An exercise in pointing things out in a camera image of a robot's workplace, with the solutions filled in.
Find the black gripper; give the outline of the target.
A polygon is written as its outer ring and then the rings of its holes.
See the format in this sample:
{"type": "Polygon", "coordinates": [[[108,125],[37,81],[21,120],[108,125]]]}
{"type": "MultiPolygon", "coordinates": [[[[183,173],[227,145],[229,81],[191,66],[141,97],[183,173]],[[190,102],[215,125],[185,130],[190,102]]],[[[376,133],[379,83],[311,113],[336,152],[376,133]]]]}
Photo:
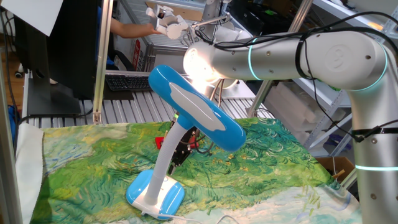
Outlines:
{"type": "Polygon", "coordinates": [[[182,138],[182,143],[179,143],[176,149],[174,150],[174,154],[172,156],[172,160],[170,162],[169,169],[167,171],[168,175],[172,175],[175,169],[182,165],[183,162],[188,158],[188,156],[192,153],[190,146],[198,145],[198,134],[197,128],[192,127],[189,129],[182,138]]]}

